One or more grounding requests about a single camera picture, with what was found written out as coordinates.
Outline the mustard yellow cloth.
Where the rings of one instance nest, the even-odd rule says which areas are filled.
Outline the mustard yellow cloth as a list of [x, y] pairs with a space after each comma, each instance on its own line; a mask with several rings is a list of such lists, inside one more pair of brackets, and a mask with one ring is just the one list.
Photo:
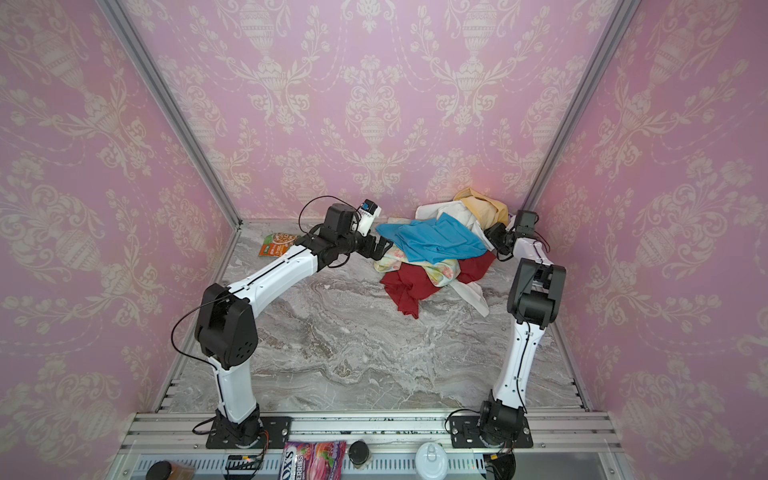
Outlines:
[[453, 198], [454, 201], [460, 201], [480, 223], [480, 226], [486, 230], [497, 223], [504, 226], [509, 225], [509, 210], [505, 203], [488, 197], [471, 187], [459, 191]]

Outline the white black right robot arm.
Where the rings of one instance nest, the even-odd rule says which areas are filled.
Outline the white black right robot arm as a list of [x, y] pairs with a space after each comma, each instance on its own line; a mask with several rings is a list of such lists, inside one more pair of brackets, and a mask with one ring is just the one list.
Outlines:
[[512, 331], [507, 358], [480, 410], [478, 427], [491, 446], [516, 443], [526, 428], [528, 380], [537, 348], [558, 316], [566, 269], [548, 258], [548, 244], [536, 231], [539, 215], [519, 210], [510, 226], [500, 222], [486, 236], [504, 260], [518, 261], [507, 299]]

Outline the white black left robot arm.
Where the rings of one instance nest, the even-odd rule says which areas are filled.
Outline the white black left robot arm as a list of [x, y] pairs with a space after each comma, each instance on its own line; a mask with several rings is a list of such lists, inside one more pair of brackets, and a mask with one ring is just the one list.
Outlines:
[[258, 346], [256, 318], [273, 300], [341, 256], [357, 253], [381, 259], [393, 246], [371, 233], [381, 212], [371, 200], [359, 207], [336, 202], [321, 224], [298, 237], [276, 260], [242, 280], [228, 286], [214, 283], [204, 291], [194, 337], [216, 381], [215, 433], [240, 448], [266, 438], [250, 373]]

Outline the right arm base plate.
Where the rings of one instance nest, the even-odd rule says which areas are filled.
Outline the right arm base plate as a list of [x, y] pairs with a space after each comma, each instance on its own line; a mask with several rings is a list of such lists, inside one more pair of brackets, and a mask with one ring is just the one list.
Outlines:
[[527, 418], [521, 426], [481, 424], [478, 415], [451, 416], [447, 431], [454, 448], [529, 449], [534, 446], [532, 430]]

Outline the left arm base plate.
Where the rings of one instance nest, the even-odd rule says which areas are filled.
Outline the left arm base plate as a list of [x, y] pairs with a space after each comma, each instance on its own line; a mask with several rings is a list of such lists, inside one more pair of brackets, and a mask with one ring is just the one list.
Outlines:
[[288, 416], [267, 416], [246, 419], [242, 425], [236, 425], [218, 414], [207, 435], [206, 448], [282, 450], [289, 440], [292, 420]]

